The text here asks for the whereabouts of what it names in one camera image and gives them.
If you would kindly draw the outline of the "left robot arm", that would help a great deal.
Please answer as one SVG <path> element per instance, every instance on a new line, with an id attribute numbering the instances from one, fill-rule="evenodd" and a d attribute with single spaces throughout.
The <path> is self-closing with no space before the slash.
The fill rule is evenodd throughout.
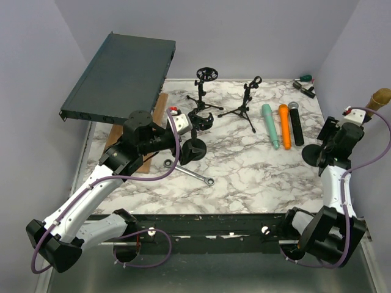
<path id="1" fill-rule="evenodd" d="M 131 225 L 129 215 L 115 211 L 103 220 L 87 224 L 87 218 L 100 203 L 133 176 L 149 153 L 170 150 L 172 167 L 198 161 L 206 155 L 205 143 L 197 138 L 190 118 L 176 108 L 167 109 L 167 126 L 153 122 L 144 110 L 130 114 L 123 124 L 123 134 L 100 157 L 88 180 L 45 220 L 31 220 L 26 232 L 34 248 L 31 270 L 37 270 L 37 256 L 42 256 L 57 272 L 71 268 L 82 253 L 104 241 L 120 239 Z"/>

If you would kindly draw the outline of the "black tripod shock-mount stand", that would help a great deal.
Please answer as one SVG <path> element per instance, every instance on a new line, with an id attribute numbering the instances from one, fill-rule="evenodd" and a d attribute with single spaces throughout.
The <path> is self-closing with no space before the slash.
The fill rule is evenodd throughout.
<path id="1" fill-rule="evenodd" d="M 218 78 L 218 71 L 211 67 L 203 67 L 197 70 L 196 76 L 197 79 L 194 81 L 194 85 L 197 86 L 198 89 L 198 99 L 191 98 L 189 95 L 186 96 L 187 99 L 190 99 L 196 103 L 195 110 L 199 112 L 209 108 L 223 110 L 224 109 L 223 107 L 207 104 L 203 100 L 203 97 L 206 95 L 206 91 L 204 91 L 203 88 L 204 83 L 215 81 Z"/>

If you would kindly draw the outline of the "orange toy microphone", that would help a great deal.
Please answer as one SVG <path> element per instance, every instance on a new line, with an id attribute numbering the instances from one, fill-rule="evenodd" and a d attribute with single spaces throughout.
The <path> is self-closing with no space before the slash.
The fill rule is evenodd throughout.
<path id="1" fill-rule="evenodd" d="M 288 106 L 286 104 L 281 104 L 279 106 L 279 117 L 280 117 L 280 125 L 282 130 L 282 141 L 283 146 L 286 150 L 291 149 L 291 138 L 290 138 L 290 129 L 289 129 L 289 121 L 288 121 Z"/>

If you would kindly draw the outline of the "black round-base clip stand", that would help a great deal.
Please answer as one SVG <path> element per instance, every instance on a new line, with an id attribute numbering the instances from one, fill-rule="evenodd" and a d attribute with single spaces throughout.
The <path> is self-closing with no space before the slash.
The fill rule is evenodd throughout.
<path id="1" fill-rule="evenodd" d="M 302 158 L 308 165 L 317 167 L 318 158 L 320 156 L 322 147 L 315 144 L 306 145 L 302 150 Z"/>

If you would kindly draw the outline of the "gold microphone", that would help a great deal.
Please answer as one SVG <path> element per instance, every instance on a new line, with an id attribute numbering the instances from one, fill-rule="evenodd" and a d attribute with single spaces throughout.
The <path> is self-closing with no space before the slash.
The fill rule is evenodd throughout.
<path id="1" fill-rule="evenodd" d="M 372 94 L 368 104 L 366 105 L 367 109 L 377 111 L 383 106 L 387 105 L 391 99 L 391 89 L 381 88 Z"/>

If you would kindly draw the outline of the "black tripod clip stand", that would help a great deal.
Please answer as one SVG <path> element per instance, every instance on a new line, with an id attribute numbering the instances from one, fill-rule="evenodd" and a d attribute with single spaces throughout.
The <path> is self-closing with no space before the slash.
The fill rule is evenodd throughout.
<path id="1" fill-rule="evenodd" d="M 231 110 L 231 111 L 228 111 L 226 113 L 223 113 L 223 114 L 219 114 L 217 117 L 218 118 L 222 118 L 223 116 L 226 116 L 228 114 L 235 114 L 237 115 L 238 117 L 240 118 L 243 118 L 245 120 L 247 120 L 250 124 L 250 127 L 251 127 L 251 130 L 253 133 L 256 133 L 256 130 L 248 116 L 248 111 L 249 111 L 249 102 L 252 101 L 252 97 L 250 95 L 250 91 L 252 89 L 257 89 L 259 88 L 259 85 L 262 83 L 262 78 L 260 76 L 256 76 L 254 77 L 254 79 L 250 82 L 250 83 L 245 83 L 244 84 L 244 96 L 243 96 L 243 102 L 242 104 L 236 108 L 235 110 Z"/>

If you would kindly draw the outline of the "mint green toy microphone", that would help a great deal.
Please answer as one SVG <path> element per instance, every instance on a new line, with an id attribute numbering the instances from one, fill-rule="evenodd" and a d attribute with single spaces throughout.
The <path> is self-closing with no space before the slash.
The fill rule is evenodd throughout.
<path id="1" fill-rule="evenodd" d="M 272 117 L 272 110 L 269 104 L 263 104 L 261 107 L 261 114 L 265 120 L 266 127 L 268 129 L 271 143 L 275 150 L 279 149 L 279 138 L 277 135 L 274 119 Z"/>

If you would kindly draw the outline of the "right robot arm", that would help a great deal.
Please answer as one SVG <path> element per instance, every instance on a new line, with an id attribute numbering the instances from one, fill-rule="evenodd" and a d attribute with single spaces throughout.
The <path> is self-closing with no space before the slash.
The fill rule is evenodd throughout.
<path id="1" fill-rule="evenodd" d="M 293 208 L 285 223 L 299 233 L 295 245 L 281 245 L 287 261 L 298 263 L 306 254 L 319 260 L 319 267 L 343 267 L 365 234 L 351 203 L 349 181 L 353 148 L 364 136 L 365 114 L 353 111 L 340 121 L 328 117 L 317 139 L 302 150 L 303 160 L 318 168 L 323 187 L 323 207 L 315 214 Z"/>

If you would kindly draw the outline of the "black microphone silver grille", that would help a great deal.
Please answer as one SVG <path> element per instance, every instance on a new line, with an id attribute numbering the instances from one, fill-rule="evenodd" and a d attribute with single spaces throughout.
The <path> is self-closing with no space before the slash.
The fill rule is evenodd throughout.
<path id="1" fill-rule="evenodd" d="M 302 126 L 299 116 L 299 104 L 297 102 L 290 102 L 288 104 L 289 114 L 291 118 L 291 125 L 293 128 L 294 142 L 296 146 L 303 146 L 304 136 L 302 133 Z"/>

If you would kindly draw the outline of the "black round-base shock-mount stand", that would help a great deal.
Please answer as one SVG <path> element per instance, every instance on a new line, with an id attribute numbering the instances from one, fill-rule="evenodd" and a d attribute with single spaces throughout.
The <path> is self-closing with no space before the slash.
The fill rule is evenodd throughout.
<path id="1" fill-rule="evenodd" d="M 193 109 L 188 113 L 188 117 L 193 126 L 193 129 L 191 130 L 192 145 L 194 151 L 197 150 L 199 152 L 199 160 L 201 160 L 205 157 L 207 148 L 205 142 L 197 137 L 197 133 L 210 129 L 213 125 L 214 118 L 212 113 L 209 113 L 207 118 L 198 116 L 198 113 L 199 111 Z"/>

